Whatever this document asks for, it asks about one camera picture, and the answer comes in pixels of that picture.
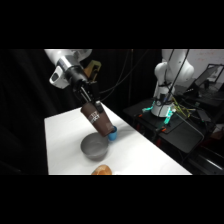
sticker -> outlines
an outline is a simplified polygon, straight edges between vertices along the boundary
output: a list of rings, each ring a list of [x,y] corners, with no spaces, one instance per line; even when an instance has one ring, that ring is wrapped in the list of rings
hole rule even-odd
[[[100,118],[100,115],[97,113],[97,111],[95,111],[94,113],[92,113],[88,120],[90,121],[91,124],[93,124],[94,122],[96,122],[98,119]]]

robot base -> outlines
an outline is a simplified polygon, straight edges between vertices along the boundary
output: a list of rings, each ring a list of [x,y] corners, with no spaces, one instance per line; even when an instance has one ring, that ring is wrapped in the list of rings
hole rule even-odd
[[[172,103],[169,105],[164,105],[163,109],[161,110],[162,106],[157,106],[155,104],[152,109],[152,114],[154,114],[157,117],[166,117],[167,113],[168,113],[170,107],[172,107],[172,105],[173,105]]]

white table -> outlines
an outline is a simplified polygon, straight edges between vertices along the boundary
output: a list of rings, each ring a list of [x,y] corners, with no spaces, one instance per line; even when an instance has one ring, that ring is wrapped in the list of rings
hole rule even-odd
[[[90,175],[103,164],[114,175],[190,175],[106,106],[104,109],[118,128],[118,139],[109,144],[101,162],[89,160],[80,149],[82,140],[96,132],[80,109],[45,119],[50,175]]]

brown cup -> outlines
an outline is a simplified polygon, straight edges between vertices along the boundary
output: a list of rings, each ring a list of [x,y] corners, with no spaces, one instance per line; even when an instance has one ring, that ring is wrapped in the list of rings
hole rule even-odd
[[[111,132],[114,131],[114,127],[110,122],[105,111],[99,113],[96,107],[92,103],[86,103],[81,112],[89,120],[89,122],[94,126],[94,128],[101,134],[102,137],[106,137]]]

orange object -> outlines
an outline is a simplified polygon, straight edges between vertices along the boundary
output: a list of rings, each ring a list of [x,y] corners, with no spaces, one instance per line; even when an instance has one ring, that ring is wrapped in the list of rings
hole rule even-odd
[[[112,171],[109,166],[107,165],[102,165],[99,166],[93,173],[92,176],[111,176]]]

